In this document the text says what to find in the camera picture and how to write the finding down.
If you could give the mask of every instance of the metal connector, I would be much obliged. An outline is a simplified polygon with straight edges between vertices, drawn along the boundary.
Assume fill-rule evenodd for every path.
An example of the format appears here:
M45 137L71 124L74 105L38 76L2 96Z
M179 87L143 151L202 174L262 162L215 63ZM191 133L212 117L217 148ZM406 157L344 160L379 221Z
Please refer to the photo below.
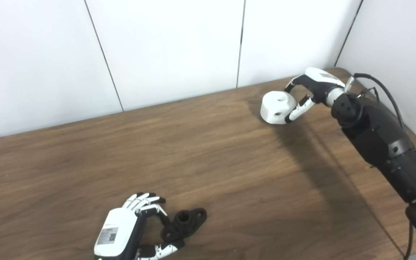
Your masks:
M348 79L348 81L346 82L346 85L344 86L344 92L345 93L347 93L351 89L353 83L354 83L354 77L351 76Z

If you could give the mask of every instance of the hole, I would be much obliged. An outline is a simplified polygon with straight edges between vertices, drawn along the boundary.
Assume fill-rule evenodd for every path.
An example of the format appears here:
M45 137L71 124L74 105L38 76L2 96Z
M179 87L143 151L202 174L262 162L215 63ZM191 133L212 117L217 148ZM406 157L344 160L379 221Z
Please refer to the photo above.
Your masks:
M182 223L188 222L189 219L190 219L190 215L188 212L185 212L185 211L181 212L180 215L178 216L178 220Z

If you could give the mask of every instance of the label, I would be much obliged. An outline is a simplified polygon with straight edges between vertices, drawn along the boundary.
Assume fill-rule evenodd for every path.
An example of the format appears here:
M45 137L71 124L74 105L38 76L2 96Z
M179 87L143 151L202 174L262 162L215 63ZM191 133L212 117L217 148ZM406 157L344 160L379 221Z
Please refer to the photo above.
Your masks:
M118 228L112 227L110 229L102 229L97 240L97 245L113 244L117 237Z

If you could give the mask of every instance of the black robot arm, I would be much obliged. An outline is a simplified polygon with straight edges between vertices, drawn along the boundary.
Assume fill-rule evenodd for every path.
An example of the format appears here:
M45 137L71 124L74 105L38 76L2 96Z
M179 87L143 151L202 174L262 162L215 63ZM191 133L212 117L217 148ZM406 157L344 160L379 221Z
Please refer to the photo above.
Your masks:
M390 112L380 103L341 94L331 115L363 159L378 168L401 198L416 228L416 149Z

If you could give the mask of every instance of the cable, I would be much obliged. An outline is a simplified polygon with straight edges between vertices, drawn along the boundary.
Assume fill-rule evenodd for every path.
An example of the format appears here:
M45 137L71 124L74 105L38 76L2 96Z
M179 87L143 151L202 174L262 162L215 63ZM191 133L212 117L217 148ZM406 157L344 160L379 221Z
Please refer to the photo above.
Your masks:
M407 245L406 254L404 255L403 260L408 260L412 253L412 244L413 244L413 224L409 222L409 243Z
M371 87L371 88L367 88L367 89L362 90L357 97L358 98L359 97L365 98L365 96L367 96L367 93L369 93L370 90L373 90L373 92L375 93L375 97L377 99L377 102L379 103L380 102L380 96L378 95L378 91L375 87Z
M354 73L354 78L365 78L365 79L371 79L372 81L375 81L376 84L378 84L378 86L380 86L383 91L386 93L386 95L388 96L388 99L391 101L391 104L393 104L394 110L396 111L396 115L398 117L399 120L399 124L401 125L402 130L406 130L406 128L404 127L404 120L402 119L402 115L401 112L399 111L399 107L398 104L396 103L396 101L394 100L393 96L391 95L391 93L389 92L389 90L375 77L369 75L369 74L365 74L365 73Z

